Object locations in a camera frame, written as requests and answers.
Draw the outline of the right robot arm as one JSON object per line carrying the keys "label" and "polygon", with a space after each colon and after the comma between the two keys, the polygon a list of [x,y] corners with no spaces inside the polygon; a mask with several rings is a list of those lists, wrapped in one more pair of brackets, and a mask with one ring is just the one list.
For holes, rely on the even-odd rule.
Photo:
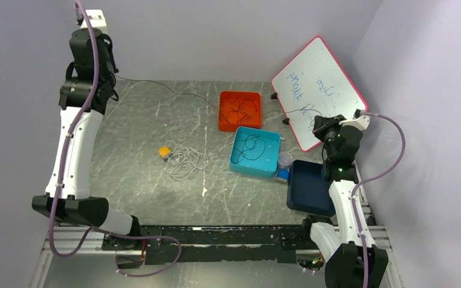
{"label": "right robot arm", "polygon": [[366,115],[353,119],[337,115],[315,116],[314,121],[313,134],[326,153],[322,177],[330,183],[328,192],[337,225],[314,220],[300,232],[300,241],[306,248],[318,246],[327,287],[379,287],[389,258],[386,250],[377,246],[366,223],[355,166],[370,119]]}

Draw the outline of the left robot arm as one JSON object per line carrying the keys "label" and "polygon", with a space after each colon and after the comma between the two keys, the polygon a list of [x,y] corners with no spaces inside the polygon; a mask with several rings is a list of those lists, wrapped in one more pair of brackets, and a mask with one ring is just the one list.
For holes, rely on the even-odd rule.
{"label": "left robot arm", "polygon": [[118,234],[126,249],[140,246],[142,232],[135,216],[110,208],[104,197],[92,197],[89,170],[97,131],[115,91],[117,68],[112,40],[94,29],[98,50],[98,83],[94,80],[93,45],[88,29],[74,31],[69,41],[73,55],[59,94],[61,131],[51,179],[42,196],[32,199],[32,208],[59,223],[95,227]]}

